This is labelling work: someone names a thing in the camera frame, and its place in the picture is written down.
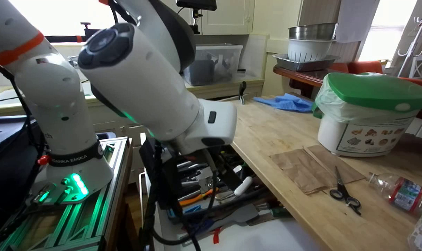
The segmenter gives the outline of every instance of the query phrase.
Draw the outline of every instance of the black tray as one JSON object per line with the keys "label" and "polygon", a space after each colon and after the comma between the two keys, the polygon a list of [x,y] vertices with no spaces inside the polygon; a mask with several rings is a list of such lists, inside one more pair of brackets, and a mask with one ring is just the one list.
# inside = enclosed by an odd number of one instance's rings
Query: black tray
{"label": "black tray", "polygon": [[287,54],[274,54],[277,66],[289,71],[323,71],[327,70],[335,60],[335,56],[326,56],[319,61],[292,61]]}

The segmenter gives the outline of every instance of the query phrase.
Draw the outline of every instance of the green lid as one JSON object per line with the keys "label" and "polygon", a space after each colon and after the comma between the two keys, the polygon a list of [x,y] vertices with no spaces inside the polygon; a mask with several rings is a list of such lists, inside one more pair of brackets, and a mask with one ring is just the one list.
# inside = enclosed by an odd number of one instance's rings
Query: green lid
{"label": "green lid", "polygon": [[402,113],[422,109],[422,87],[399,78],[330,73],[324,81],[347,103]]}

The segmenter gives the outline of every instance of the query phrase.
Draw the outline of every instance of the white cabinet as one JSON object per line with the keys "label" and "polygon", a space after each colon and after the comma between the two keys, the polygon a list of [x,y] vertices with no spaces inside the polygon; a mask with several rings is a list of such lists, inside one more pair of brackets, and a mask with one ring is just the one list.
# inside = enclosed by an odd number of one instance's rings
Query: white cabinet
{"label": "white cabinet", "polygon": [[[178,13],[175,0],[161,0],[172,11]],[[199,32],[202,35],[246,35],[250,34],[253,25],[255,0],[216,0],[216,11],[202,10],[198,20]],[[193,10],[184,8],[179,15],[192,24]]]}

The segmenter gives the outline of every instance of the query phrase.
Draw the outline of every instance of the blue glove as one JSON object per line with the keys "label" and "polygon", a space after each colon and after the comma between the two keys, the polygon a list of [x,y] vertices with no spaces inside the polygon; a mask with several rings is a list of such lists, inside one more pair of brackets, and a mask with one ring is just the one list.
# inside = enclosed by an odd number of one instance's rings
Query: blue glove
{"label": "blue glove", "polygon": [[313,102],[301,99],[301,98],[289,95],[289,94],[277,96],[274,99],[263,99],[263,98],[253,98],[253,99],[259,103],[264,103],[264,105],[273,106],[280,110],[312,113]]}

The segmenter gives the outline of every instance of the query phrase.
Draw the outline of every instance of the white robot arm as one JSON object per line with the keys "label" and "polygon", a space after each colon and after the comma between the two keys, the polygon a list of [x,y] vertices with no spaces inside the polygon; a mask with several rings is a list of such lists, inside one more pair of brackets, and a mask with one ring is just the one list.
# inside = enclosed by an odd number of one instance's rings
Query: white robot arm
{"label": "white robot arm", "polygon": [[[139,11],[153,8],[146,0],[133,1],[145,4]],[[140,21],[139,27],[150,31],[149,22],[143,22],[146,13],[133,11],[138,6],[129,0],[122,3],[133,20]],[[196,99],[185,89],[178,74],[185,63],[179,53],[171,53],[171,38],[159,36],[159,20],[153,22],[150,34],[132,24],[97,32],[79,54],[82,73],[97,95],[181,153],[230,144],[235,130],[234,106]],[[76,71],[4,0],[0,0],[0,66],[15,75],[50,147],[49,165],[33,186],[33,191],[40,193],[37,199],[72,204],[104,187],[111,172],[101,158]]]}

